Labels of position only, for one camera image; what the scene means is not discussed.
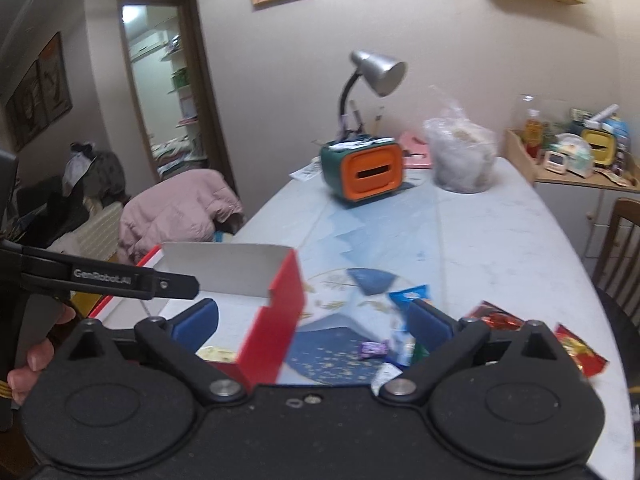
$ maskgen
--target red box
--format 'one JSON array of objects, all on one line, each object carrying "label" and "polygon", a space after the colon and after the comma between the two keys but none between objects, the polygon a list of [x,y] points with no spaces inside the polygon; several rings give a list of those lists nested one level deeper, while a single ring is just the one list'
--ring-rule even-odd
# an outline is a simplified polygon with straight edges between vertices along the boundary
[{"label": "red box", "polygon": [[233,354],[214,366],[251,389],[275,383],[305,304],[295,250],[283,246],[167,243],[139,263],[164,272],[196,276],[194,300],[149,301],[108,297],[89,317],[107,328],[132,328],[147,316],[167,319],[203,298],[218,304],[220,323],[203,345]]}]

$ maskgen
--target door frame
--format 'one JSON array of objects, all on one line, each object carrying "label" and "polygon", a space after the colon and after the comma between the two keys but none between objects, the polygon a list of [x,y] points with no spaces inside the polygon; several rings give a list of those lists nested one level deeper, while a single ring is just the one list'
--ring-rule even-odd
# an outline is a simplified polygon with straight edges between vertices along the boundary
[{"label": "door frame", "polygon": [[[202,30],[200,27],[200,17],[197,13],[197,5],[195,0],[117,0],[118,12],[122,14],[122,7],[128,5],[134,6],[167,6],[177,7],[178,21],[180,23],[180,42],[184,50],[187,66],[193,67],[189,70],[189,83],[191,92],[198,107],[198,121],[200,122],[200,139],[202,147],[207,159],[209,167],[219,171],[225,178],[226,182],[236,192],[236,181],[233,176],[231,163],[229,161],[228,151],[226,150],[225,138],[220,125],[220,117],[218,115],[218,107],[215,101],[213,86],[209,75],[209,65],[207,63],[206,50],[204,48],[204,40],[202,39]],[[140,99],[136,89],[135,79],[133,77],[133,69],[131,66],[131,58],[129,55],[129,41],[127,41],[127,33],[122,19],[120,21],[120,43],[125,57],[125,65],[127,69],[127,79],[129,80],[129,90],[133,99],[136,119],[142,142],[145,145],[149,164],[151,165],[156,182],[160,182],[158,168],[151,155],[151,143],[147,135],[145,121],[140,107]]]}]

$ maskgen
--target finger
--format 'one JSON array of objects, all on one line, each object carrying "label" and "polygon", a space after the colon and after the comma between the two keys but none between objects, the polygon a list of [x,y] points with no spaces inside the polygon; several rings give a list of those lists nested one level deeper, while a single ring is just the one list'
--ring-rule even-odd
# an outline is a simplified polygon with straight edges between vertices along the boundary
[{"label": "finger", "polygon": [[58,318],[58,320],[56,321],[56,325],[63,325],[65,323],[68,323],[69,321],[71,321],[73,318],[76,317],[76,311],[75,310],[73,310],[68,305],[65,305],[64,307],[65,307],[65,310],[60,315],[60,318]]},{"label": "finger", "polygon": [[11,370],[7,376],[7,382],[14,394],[26,394],[33,388],[39,376],[40,372],[34,372],[25,366]]},{"label": "finger", "polygon": [[18,406],[23,405],[26,398],[27,398],[27,394],[14,392],[14,401]]},{"label": "finger", "polygon": [[53,359],[53,345],[45,339],[42,343],[32,346],[27,351],[27,364],[34,372],[44,370]]}]

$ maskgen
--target wooden chair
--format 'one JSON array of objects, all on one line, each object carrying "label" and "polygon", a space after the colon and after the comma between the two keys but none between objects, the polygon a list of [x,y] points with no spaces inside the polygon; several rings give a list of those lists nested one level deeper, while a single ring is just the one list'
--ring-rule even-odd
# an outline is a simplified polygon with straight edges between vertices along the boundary
[{"label": "wooden chair", "polygon": [[638,256],[640,202],[619,198],[613,208],[609,230],[592,279],[616,339],[629,386],[640,384]]}]

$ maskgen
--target pink jacket on chair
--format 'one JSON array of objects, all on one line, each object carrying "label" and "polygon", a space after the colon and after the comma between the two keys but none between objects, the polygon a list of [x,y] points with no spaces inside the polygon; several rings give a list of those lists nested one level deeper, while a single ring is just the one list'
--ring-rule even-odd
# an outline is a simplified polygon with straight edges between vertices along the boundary
[{"label": "pink jacket on chair", "polygon": [[163,242],[209,242],[242,204],[214,170],[189,170],[133,197],[122,211],[118,259],[136,264]]}]

